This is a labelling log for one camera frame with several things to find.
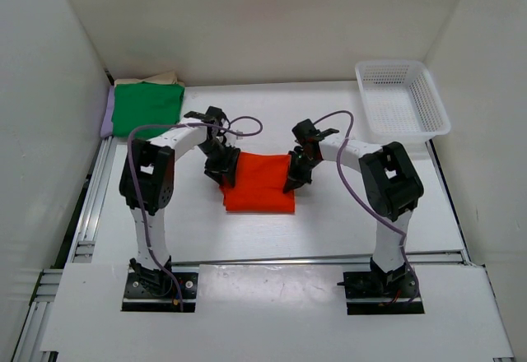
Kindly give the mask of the orange t shirt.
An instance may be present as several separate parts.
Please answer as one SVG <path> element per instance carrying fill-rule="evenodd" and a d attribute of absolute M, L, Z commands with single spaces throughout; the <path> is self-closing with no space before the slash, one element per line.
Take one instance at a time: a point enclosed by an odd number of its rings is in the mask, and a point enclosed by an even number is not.
<path fill-rule="evenodd" d="M 294 214 L 295 193 L 283 192 L 289 164 L 289 155 L 241 152 L 236 167 L 236 185 L 220 187 L 226 211 Z"/>

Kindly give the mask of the beige t shirt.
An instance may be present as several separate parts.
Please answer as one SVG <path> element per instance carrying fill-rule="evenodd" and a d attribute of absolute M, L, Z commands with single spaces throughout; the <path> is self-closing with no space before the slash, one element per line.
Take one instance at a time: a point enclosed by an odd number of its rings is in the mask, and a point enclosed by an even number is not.
<path fill-rule="evenodd" d="M 114 81 L 114 86 L 119 85 L 134 85 L 139 83 L 150 83 L 156 85 L 177 85 L 178 77 L 175 71 L 164 72 L 162 74 L 157 74 L 152 77 L 147 77 L 143 79 L 139 78 L 119 78 Z"/>

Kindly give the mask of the green t shirt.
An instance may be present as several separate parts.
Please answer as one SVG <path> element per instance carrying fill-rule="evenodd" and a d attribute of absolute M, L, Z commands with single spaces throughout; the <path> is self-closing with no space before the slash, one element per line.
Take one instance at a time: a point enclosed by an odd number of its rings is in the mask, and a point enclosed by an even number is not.
<path fill-rule="evenodd" d="M 130 132 L 148 124 L 177 124 L 184 101 L 185 88 L 179 84 L 150 82 L 119 84 L 114 88 L 112 134 L 128 137 Z"/>

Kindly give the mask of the purple t shirt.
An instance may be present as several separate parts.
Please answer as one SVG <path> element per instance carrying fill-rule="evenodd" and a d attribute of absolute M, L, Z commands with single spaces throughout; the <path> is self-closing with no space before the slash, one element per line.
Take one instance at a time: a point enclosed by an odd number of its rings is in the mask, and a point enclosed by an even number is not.
<path fill-rule="evenodd" d="M 100 137 L 107 138 L 113 134 L 112 116 L 114 112 L 114 86 L 110 86 L 105 114 L 100 128 Z"/>

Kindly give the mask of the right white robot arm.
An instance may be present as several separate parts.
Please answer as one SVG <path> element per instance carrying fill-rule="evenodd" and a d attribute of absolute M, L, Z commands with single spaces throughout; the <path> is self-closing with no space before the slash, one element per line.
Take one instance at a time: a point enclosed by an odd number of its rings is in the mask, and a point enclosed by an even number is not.
<path fill-rule="evenodd" d="M 306 119 L 292 133 L 296 146 L 288 152 L 290 164 L 283 192 L 312 182 L 313 169 L 334 162 L 338 176 L 352 198 L 376 220 L 375 249 L 370 270 L 360 281 L 345 281 L 366 297 L 397 293 L 410 278 L 405 253 L 409 221 L 424 187 L 404 146 L 362 142 L 337 129 L 319 130 Z"/>

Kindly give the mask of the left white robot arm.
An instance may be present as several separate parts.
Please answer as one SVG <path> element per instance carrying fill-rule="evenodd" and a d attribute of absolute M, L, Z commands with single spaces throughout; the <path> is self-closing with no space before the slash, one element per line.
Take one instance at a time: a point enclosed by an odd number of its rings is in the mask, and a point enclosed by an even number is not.
<path fill-rule="evenodd" d="M 138 252 L 130 267 L 139 284 L 156 298 L 184 299 L 180 281 L 171 270 L 166 247 L 165 209 L 175 189 L 175 164 L 195 147 L 206 156 L 204 173 L 222 187 L 236 185 L 240 149 L 226 141 L 230 123 L 222 109 L 188 112 L 184 121 L 161 135 L 131 137 L 119 181 L 119 193 L 130 209 Z"/>

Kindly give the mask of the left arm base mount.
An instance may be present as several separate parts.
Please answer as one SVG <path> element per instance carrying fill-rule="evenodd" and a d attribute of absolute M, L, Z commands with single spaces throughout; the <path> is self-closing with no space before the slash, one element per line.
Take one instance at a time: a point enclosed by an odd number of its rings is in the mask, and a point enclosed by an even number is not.
<path fill-rule="evenodd" d="M 194 313 L 197 304 L 198 273 L 150 270 L 135 258 L 129 262 L 121 310 L 135 313 Z"/>

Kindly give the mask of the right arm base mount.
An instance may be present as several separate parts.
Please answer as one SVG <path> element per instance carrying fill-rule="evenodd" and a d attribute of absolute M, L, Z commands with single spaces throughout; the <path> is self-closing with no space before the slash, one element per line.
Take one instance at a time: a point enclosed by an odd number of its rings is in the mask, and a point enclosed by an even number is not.
<path fill-rule="evenodd" d="M 345 271 L 337 286 L 344 289 L 349 316 L 425 313 L 418 278 L 405 262 L 384 272 L 371 259 L 368 271 Z"/>

